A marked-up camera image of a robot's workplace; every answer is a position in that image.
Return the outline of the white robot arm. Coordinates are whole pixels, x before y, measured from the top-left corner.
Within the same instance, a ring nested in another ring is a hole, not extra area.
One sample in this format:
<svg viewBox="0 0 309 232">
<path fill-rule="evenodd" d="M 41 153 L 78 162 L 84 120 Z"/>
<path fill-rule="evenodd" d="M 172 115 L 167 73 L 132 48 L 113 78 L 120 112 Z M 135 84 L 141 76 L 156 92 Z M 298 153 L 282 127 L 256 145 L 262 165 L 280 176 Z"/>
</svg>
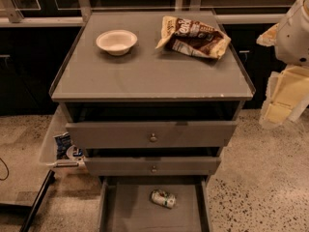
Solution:
<svg viewBox="0 0 309 232">
<path fill-rule="evenodd" d="M 309 103 L 309 0 L 296 0 L 257 44 L 274 46 L 276 58 L 286 64 L 282 72 L 271 73 L 261 110 L 260 125 L 274 129 L 296 121 Z"/>
</svg>

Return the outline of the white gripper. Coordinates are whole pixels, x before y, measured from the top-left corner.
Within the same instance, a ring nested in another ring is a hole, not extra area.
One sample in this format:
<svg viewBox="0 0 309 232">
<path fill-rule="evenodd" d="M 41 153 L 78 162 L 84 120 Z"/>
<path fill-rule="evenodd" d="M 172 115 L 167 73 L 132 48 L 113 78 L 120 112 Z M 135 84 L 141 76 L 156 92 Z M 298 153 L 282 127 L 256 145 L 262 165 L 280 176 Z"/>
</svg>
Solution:
<svg viewBox="0 0 309 232">
<path fill-rule="evenodd" d="M 272 25 L 256 43 L 275 46 L 278 26 L 278 23 Z M 264 129 L 274 129 L 286 121 L 295 122 L 308 105 L 309 68 L 288 65 L 282 72 L 271 73 L 259 123 Z"/>
</svg>

